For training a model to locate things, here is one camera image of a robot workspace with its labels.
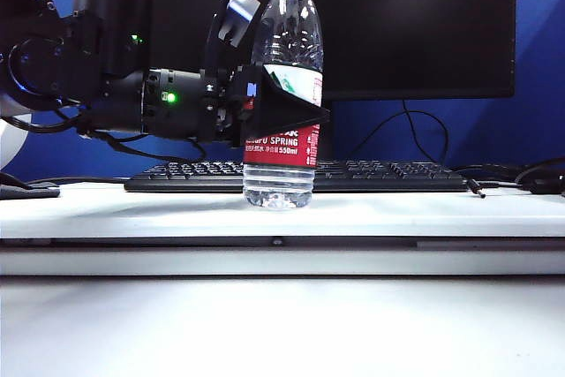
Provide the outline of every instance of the plastic bottle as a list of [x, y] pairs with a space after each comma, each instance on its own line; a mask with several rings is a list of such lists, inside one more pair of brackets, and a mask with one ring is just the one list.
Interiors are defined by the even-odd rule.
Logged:
[[[313, 0], [271, 0], [257, 31], [252, 62], [263, 64], [285, 90], [321, 104], [323, 48]], [[248, 141], [244, 196], [273, 209], [304, 207], [312, 199], [318, 125]]]

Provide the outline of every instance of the white table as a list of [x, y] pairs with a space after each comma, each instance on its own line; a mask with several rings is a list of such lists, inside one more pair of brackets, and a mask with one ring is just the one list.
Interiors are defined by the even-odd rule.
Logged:
[[565, 280], [2, 281], [2, 376], [562, 377]]
[[[565, 199], [488, 195], [318, 195], [273, 213], [71, 185], [2, 202], [3, 275], [113, 275], [0, 277], [2, 375], [562, 377], [565, 277], [399, 276], [565, 274]], [[88, 243], [140, 237], [182, 243]], [[288, 244], [261, 247], [272, 238]]]
[[[0, 273], [565, 274], [565, 244], [558, 239], [565, 236], [565, 198], [512, 189], [487, 194], [484, 200], [470, 192], [318, 194], [310, 207], [270, 212], [248, 206], [238, 194], [67, 185], [59, 199], [0, 204], [2, 238], [35, 246], [5, 245]], [[79, 238], [80, 247], [53, 244]], [[136, 238], [151, 244], [169, 240], [174, 246], [84, 243], [108, 238], [134, 246]], [[271, 238], [282, 238], [283, 245], [270, 245]], [[332, 238], [342, 239], [332, 244]], [[304, 240], [311, 244], [304, 247]], [[392, 241], [379, 245], [380, 240]]]

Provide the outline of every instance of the computer monitor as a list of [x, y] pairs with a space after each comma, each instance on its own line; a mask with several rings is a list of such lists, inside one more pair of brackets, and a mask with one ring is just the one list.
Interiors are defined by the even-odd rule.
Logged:
[[[203, 65], [216, 1], [154, 0], [153, 66], [195, 71]], [[514, 93], [516, 0], [314, 2], [326, 101]], [[231, 52], [228, 66], [249, 62], [253, 33]]]

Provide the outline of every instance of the blue wall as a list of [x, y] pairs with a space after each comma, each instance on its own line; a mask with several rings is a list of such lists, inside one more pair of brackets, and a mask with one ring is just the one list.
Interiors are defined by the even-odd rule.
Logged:
[[[55, 0], [62, 15], [72, 0]], [[565, 0], [517, 0], [516, 95], [497, 100], [410, 101], [442, 119], [450, 131], [448, 164], [535, 162], [563, 155], [565, 146]], [[334, 106], [335, 155], [351, 148], [376, 124], [400, 110], [398, 101], [338, 102]], [[35, 114], [35, 122], [57, 119]], [[439, 155], [441, 128], [415, 116], [418, 136]], [[147, 138], [132, 144], [163, 155], [196, 155], [184, 142]], [[240, 149], [207, 146], [217, 159], [240, 159]], [[358, 152], [358, 158], [420, 159], [404, 117], [385, 126]], [[83, 140], [73, 130], [56, 135], [29, 135], [6, 172], [24, 180], [68, 175], [129, 176], [155, 161], [118, 154], [97, 140]]]

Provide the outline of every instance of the white desk surface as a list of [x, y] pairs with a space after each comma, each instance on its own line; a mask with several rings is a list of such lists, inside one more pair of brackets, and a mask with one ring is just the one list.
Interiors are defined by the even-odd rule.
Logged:
[[6, 377], [565, 374], [563, 278], [0, 283]]
[[316, 194], [271, 212], [241, 194], [128, 193], [66, 185], [58, 199], [0, 202], [2, 238], [195, 236], [565, 236], [565, 198], [513, 189], [466, 193]]

